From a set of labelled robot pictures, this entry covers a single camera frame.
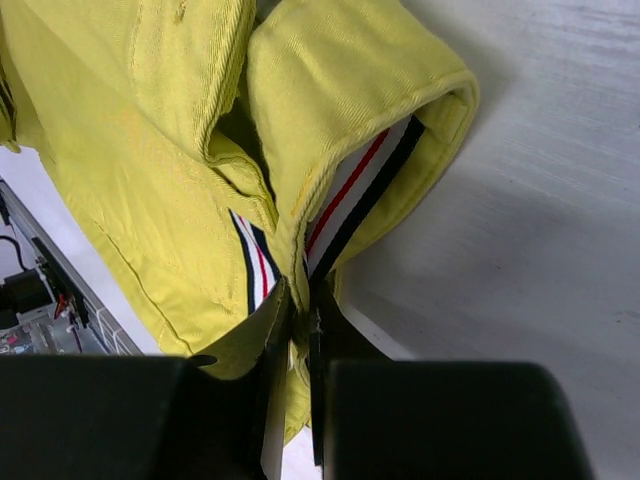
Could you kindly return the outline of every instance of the black stripe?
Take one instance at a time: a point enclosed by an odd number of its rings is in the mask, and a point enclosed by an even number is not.
[[[347,246],[353,234],[382,194],[389,188],[402,166],[407,162],[423,133],[424,125],[415,116],[412,116],[398,146],[382,166],[371,185],[360,197],[354,209],[349,212],[344,223],[340,225],[338,232],[331,240],[329,247],[322,255],[318,266],[311,274],[312,284],[317,283],[329,274],[331,267],[333,267],[344,247]]]
[[[253,298],[253,287],[255,283],[255,279],[253,278],[253,264],[251,263],[251,254],[249,253],[249,245],[242,234],[242,230],[240,229],[240,225],[236,222],[233,213],[229,211],[229,215],[231,215],[231,221],[233,222],[233,226],[236,229],[236,233],[238,234],[238,238],[240,239],[240,244],[242,245],[242,253],[244,255],[244,264],[247,270],[247,298],[249,299],[249,315],[253,313],[255,310],[255,299]]]
[[[273,270],[273,278],[278,281],[278,279],[280,278],[280,270],[278,270],[278,266],[271,256],[269,246],[267,245],[267,238],[264,236],[264,232],[259,228],[254,227],[253,225],[251,225],[251,229],[253,230],[253,236],[256,237],[258,248],[267,259],[267,262],[269,262],[269,265],[271,265],[271,269]]]

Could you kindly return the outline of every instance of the yellow jacket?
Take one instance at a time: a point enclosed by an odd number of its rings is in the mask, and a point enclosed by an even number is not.
[[[170,354],[220,338],[280,274],[304,311],[307,274],[407,215],[478,102],[397,0],[284,0],[262,23],[249,0],[0,0],[0,14],[0,141],[38,149]],[[308,420],[289,380],[288,438]]]

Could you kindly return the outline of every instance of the striped trim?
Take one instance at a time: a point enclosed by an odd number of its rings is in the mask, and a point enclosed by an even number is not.
[[[329,273],[358,226],[409,159],[423,132],[424,126],[417,118],[406,117],[340,164],[320,213],[307,230],[312,278],[324,278]]]
[[[236,233],[242,244],[242,253],[247,268],[247,299],[251,315],[271,292],[280,272],[267,248],[264,233],[245,218],[230,212]]]

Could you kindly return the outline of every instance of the wire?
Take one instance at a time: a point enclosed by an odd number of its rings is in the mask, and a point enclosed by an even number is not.
[[[22,250],[20,249],[20,244],[17,242],[17,240],[14,240],[11,237],[7,237],[6,235],[0,235],[0,240],[6,240],[13,245],[13,248],[16,249],[16,256],[18,257],[20,268],[22,268],[23,272],[28,272],[29,269],[24,266],[24,262],[22,261]]]

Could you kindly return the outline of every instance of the white stripe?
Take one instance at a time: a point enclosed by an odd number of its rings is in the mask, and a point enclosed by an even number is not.
[[[242,233],[243,239],[247,245],[247,250],[249,251],[250,265],[247,265],[247,268],[250,268],[253,272],[253,310],[255,311],[262,303],[262,272],[260,271],[258,248],[253,242],[250,234],[247,232],[243,222],[244,219],[239,215],[236,215],[234,212],[231,212],[231,214],[233,215],[236,225],[238,225],[238,229]]]
[[[242,220],[245,222],[245,226],[249,230],[249,235],[251,236],[251,240],[253,241],[253,244],[255,245],[256,249],[260,249],[260,246],[258,245],[258,240],[256,239],[255,234],[253,233],[253,229],[250,227],[249,221],[246,220],[245,218],[242,218]],[[262,260],[264,263],[264,271],[267,276],[267,295],[268,295],[271,292],[271,289],[273,288],[273,286],[276,284],[276,278],[275,278],[275,275],[273,274],[273,268],[271,267],[271,264],[269,263],[269,260],[265,255],[265,252],[262,252]]]
[[[338,233],[338,230],[345,222],[351,210],[355,208],[364,192],[367,190],[369,185],[371,185],[371,182],[373,182],[373,180],[376,178],[376,175],[380,172],[382,166],[389,159],[391,154],[400,143],[400,140],[402,140],[402,137],[407,130],[407,126],[409,125],[410,120],[411,116],[408,116],[389,129],[389,133],[382,142],[382,145],[380,145],[380,147],[378,148],[378,151],[369,161],[367,167],[362,171],[362,173],[360,173],[358,179],[351,186],[340,204],[336,207],[336,209],[329,217],[327,223],[324,225],[322,231],[316,238],[313,248],[309,252],[309,276],[311,276],[311,274],[318,266],[318,263],[322,259],[324,252],[327,250],[327,248],[329,248],[331,241]],[[313,228],[317,225],[318,221],[322,217],[323,212],[327,209],[327,207],[331,204],[331,201],[340,192],[340,189],[347,182],[353,171],[357,168],[358,164],[366,155],[367,151],[369,151],[374,141],[375,139],[368,142],[365,146],[358,149],[353,154],[349,155],[338,166],[336,174],[333,178],[332,185],[329,189],[329,195],[325,199],[322,209],[320,210],[314,221],[310,224],[309,229],[307,230],[308,235],[311,235],[311,233],[313,232]]]

